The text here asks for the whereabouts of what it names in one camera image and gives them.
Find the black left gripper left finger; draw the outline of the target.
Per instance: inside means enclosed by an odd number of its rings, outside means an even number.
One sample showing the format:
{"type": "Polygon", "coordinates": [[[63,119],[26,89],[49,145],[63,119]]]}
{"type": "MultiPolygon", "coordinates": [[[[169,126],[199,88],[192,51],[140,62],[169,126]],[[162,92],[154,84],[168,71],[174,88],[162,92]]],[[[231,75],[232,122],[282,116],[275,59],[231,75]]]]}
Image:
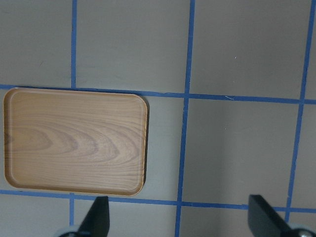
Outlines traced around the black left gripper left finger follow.
{"type": "Polygon", "coordinates": [[[110,229],[108,197],[97,197],[77,230],[78,237],[107,237],[110,229]]]}

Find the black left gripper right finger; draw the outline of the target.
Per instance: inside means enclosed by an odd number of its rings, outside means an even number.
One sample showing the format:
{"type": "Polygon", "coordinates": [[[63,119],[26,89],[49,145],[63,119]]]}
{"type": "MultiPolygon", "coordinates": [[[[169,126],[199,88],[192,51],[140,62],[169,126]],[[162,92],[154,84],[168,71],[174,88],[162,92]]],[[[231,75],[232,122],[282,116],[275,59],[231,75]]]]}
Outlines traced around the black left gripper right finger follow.
{"type": "Polygon", "coordinates": [[[295,237],[296,231],[261,195],[248,198],[248,226],[254,237],[295,237]]]}

